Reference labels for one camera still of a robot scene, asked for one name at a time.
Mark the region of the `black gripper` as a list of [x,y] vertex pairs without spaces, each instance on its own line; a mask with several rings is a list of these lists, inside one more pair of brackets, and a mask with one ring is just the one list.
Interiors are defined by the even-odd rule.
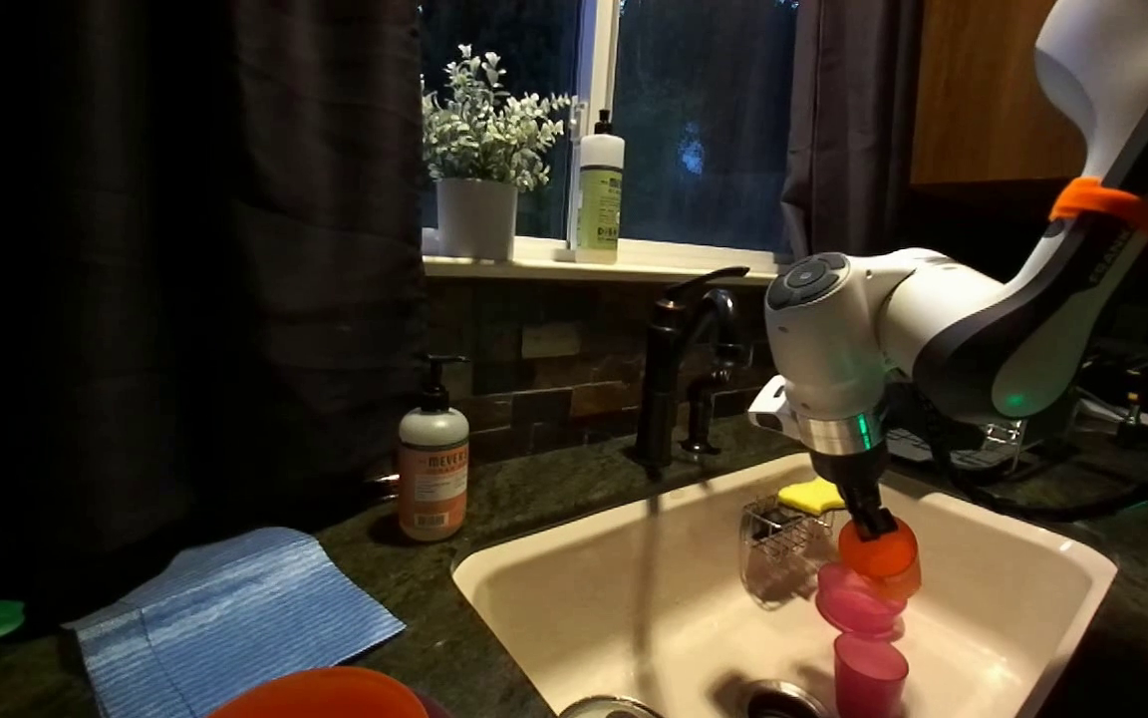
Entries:
[[840,492],[850,519],[862,538],[881,538],[896,526],[896,519],[881,504],[876,477],[884,476],[884,455],[816,455],[812,469]]

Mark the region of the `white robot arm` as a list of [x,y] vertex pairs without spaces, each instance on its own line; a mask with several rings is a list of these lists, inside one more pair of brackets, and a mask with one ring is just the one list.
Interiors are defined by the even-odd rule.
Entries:
[[1049,416],[1148,251],[1148,0],[1054,0],[1033,77],[1085,161],[1005,265],[935,242],[810,251],[767,292],[778,416],[864,538],[893,529],[891,395],[972,436]]

